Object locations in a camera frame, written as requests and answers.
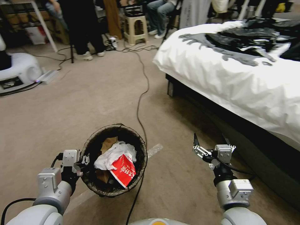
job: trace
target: black mesh trash can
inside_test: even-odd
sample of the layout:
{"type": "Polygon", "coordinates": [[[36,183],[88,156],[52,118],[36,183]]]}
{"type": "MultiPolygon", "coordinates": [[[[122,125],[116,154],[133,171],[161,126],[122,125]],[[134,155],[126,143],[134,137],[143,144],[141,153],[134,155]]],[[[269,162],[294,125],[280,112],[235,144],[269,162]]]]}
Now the black mesh trash can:
{"type": "Polygon", "coordinates": [[[84,144],[80,160],[82,161],[83,156],[87,156],[88,154],[90,163],[88,165],[88,170],[83,172],[81,179],[89,189],[91,189],[99,196],[107,196],[110,198],[130,191],[138,184],[139,180],[144,174],[148,159],[145,142],[143,141],[141,136],[135,130],[131,129],[130,127],[124,126],[123,124],[113,124],[105,126],[93,133],[84,144]],[[118,137],[118,141],[124,141],[127,144],[133,145],[135,150],[137,151],[137,161],[133,163],[135,166],[136,175],[128,184],[127,189],[124,189],[117,181],[115,181],[113,184],[106,184],[96,177],[94,162],[98,158],[99,153],[101,153],[100,150],[104,140],[106,138],[112,137],[118,137]]]}

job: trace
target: white sneaker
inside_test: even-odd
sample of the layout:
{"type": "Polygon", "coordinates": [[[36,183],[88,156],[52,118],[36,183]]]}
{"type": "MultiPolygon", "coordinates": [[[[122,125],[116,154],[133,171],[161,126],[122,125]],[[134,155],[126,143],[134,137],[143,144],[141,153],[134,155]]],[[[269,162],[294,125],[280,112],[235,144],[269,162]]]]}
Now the white sneaker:
{"type": "Polygon", "coordinates": [[[74,54],[75,59],[77,60],[84,60],[84,61],[91,61],[93,60],[93,57],[91,56],[91,53],[87,51],[83,55],[74,54]]]}
{"type": "Polygon", "coordinates": [[[105,51],[97,53],[97,56],[103,57],[105,55],[105,51]]]}
{"type": "Polygon", "coordinates": [[[148,32],[148,34],[149,35],[155,35],[155,34],[157,34],[157,30],[150,31],[150,32],[148,32]]]}
{"type": "Polygon", "coordinates": [[[161,38],[163,38],[163,37],[166,35],[166,32],[167,32],[167,31],[165,30],[161,35],[158,35],[158,34],[155,35],[154,38],[155,38],[155,39],[161,39],[161,38]]]}
{"type": "Polygon", "coordinates": [[[103,9],[100,6],[95,7],[97,11],[102,11],[103,9]]]}

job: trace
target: white tape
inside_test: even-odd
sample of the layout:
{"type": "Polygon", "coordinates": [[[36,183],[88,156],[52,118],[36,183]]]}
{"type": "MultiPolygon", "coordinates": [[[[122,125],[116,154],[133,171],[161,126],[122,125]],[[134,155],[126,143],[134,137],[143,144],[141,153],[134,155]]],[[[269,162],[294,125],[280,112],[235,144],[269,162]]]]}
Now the white tape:
{"type": "Polygon", "coordinates": [[[66,215],[67,213],[71,212],[76,207],[78,207],[79,205],[86,202],[92,197],[97,197],[97,195],[90,190],[86,190],[85,192],[81,193],[79,196],[70,201],[68,208],[66,209],[64,214],[66,215]]]}
{"type": "Polygon", "coordinates": [[[157,144],[154,147],[152,147],[151,149],[149,149],[147,151],[148,153],[148,158],[154,156],[156,153],[158,153],[160,150],[163,149],[163,146],[161,144],[157,144]]]}

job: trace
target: person's leg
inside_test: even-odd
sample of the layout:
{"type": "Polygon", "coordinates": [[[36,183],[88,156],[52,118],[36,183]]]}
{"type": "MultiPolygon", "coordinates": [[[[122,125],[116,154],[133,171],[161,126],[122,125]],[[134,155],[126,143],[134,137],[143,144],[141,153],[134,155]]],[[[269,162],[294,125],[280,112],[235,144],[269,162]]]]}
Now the person's leg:
{"type": "Polygon", "coordinates": [[[159,19],[159,23],[157,25],[157,34],[159,36],[163,35],[166,30],[166,19],[167,14],[172,12],[175,9],[175,5],[171,2],[167,2],[166,4],[160,6],[157,9],[157,15],[159,19]]]}
{"type": "Polygon", "coordinates": [[[105,46],[103,44],[101,27],[98,23],[94,3],[92,0],[81,0],[80,2],[84,8],[83,17],[87,27],[87,37],[95,48],[96,53],[102,53],[105,50],[105,46]]]}
{"type": "Polygon", "coordinates": [[[54,6],[50,2],[46,2],[45,7],[48,10],[48,12],[52,16],[54,16],[55,18],[57,18],[60,21],[60,23],[62,24],[62,26],[67,30],[68,26],[67,26],[66,22],[63,19],[62,12],[61,11],[60,12],[56,12],[56,10],[54,9],[54,6]]]}
{"type": "Polygon", "coordinates": [[[159,20],[157,15],[157,9],[165,3],[166,3],[165,0],[157,0],[147,4],[150,32],[158,29],[159,20]]]}
{"type": "Polygon", "coordinates": [[[60,0],[62,15],[69,28],[70,39],[78,55],[83,55],[88,49],[85,24],[82,21],[80,4],[78,1],[60,0]]]}

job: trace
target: bed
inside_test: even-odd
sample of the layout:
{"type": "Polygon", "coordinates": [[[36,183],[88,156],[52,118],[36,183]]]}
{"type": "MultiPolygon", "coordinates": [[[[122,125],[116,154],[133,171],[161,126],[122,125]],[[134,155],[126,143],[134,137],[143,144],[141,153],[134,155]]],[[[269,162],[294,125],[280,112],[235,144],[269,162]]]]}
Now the bed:
{"type": "Polygon", "coordinates": [[[300,189],[299,175],[291,165],[300,157],[300,62],[279,58],[289,44],[269,53],[276,62],[260,57],[255,59],[258,66],[249,66],[232,58],[225,61],[221,53],[179,38],[240,26],[241,21],[231,21],[178,30],[162,44],[153,62],[166,73],[169,87],[177,84],[189,90],[231,142],[239,144],[252,169],[300,209],[300,194],[291,194],[300,189]]]}

